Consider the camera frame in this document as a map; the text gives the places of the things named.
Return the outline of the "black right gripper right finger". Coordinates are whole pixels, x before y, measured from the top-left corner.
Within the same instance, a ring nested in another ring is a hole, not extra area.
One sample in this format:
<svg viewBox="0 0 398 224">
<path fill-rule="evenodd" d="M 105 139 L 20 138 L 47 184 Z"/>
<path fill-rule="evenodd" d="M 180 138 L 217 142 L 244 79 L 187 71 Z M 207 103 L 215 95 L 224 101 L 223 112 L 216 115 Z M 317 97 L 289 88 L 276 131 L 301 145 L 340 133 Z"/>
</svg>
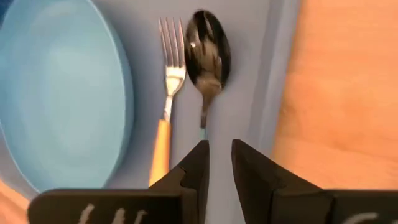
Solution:
<svg viewBox="0 0 398 224">
<path fill-rule="evenodd" d="M 323 189 L 250 145 L 231 146 L 233 175 L 246 223 L 397 223 L 397 191 Z"/>
</svg>

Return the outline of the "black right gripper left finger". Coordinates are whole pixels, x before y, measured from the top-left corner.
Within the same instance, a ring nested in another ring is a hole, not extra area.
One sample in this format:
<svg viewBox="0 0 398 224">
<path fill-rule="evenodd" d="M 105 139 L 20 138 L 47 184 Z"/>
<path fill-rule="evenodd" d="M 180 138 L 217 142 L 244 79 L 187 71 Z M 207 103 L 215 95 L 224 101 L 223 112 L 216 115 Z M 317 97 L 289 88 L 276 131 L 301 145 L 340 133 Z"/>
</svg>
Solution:
<svg viewBox="0 0 398 224">
<path fill-rule="evenodd" d="M 204 223 L 210 147 L 200 141 L 148 189 L 55 189 L 31 201 L 30 224 Z"/>
</svg>

